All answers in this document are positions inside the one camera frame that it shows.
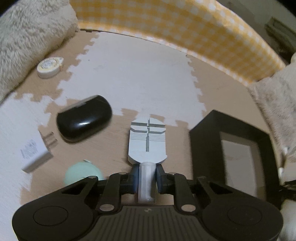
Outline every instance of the charger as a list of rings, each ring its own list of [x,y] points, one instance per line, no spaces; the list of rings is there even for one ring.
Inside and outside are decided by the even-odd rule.
[[[22,170],[24,172],[30,173],[34,171],[53,157],[48,149],[57,142],[57,139],[52,140],[53,137],[53,132],[43,137],[38,131],[38,133],[21,145],[17,152],[22,162]]]

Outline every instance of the mint green round object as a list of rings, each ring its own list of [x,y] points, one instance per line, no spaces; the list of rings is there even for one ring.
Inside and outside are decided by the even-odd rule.
[[[99,180],[104,179],[99,168],[90,161],[84,160],[68,168],[64,178],[64,184],[68,186],[89,176],[97,176]]]

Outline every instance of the furry fabric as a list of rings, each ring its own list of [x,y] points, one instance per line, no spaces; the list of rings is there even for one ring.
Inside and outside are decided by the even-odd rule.
[[[0,103],[77,22],[69,0],[19,0],[0,17]]]
[[[249,86],[287,160],[296,162],[296,63]]]

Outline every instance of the yellow checkered cloth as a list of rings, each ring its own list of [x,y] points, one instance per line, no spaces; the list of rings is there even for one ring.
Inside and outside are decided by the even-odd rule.
[[[285,67],[239,16],[215,0],[70,0],[79,27],[161,43],[244,85]]]

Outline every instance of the tape measure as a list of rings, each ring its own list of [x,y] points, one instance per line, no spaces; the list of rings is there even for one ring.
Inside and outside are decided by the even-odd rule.
[[[61,57],[50,57],[42,60],[37,65],[38,76],[42,79],[48,79],[60,72],[64,59]]]

